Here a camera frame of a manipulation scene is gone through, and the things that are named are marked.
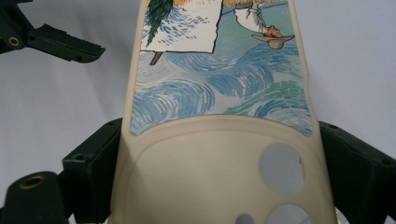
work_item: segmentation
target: blue painted water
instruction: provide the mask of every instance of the blue painted water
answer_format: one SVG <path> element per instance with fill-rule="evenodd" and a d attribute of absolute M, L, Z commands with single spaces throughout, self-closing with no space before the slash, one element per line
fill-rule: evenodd
<path fill-rule="evenodd" d="M 262 17 L 282 35 L 294 34 L 287 4 L 263 7 Z M 237 114 L 312 134 L 295 39 L 270 49 L 252 35 L 257 34 L 240 26 L 233 9 L 225 7 L 213 53 L 165 52 L 151 66 L 154 53 L 142 51 L 131 132 L 175 119 Z"/>

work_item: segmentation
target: straw hat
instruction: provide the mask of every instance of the straw hat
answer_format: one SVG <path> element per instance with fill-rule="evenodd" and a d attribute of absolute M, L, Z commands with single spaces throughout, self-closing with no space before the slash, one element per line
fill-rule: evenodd
<path fill-rule="evenodd" d="M 282 36 L 282 37 L 273 37 L 273 36 L 265 36 L 265 35 L 253 35 L 254 38 L 264 41 L 268 43 L 271 49 L 281 49 L 285 42 L 294 38 L 294 35 Z"/>

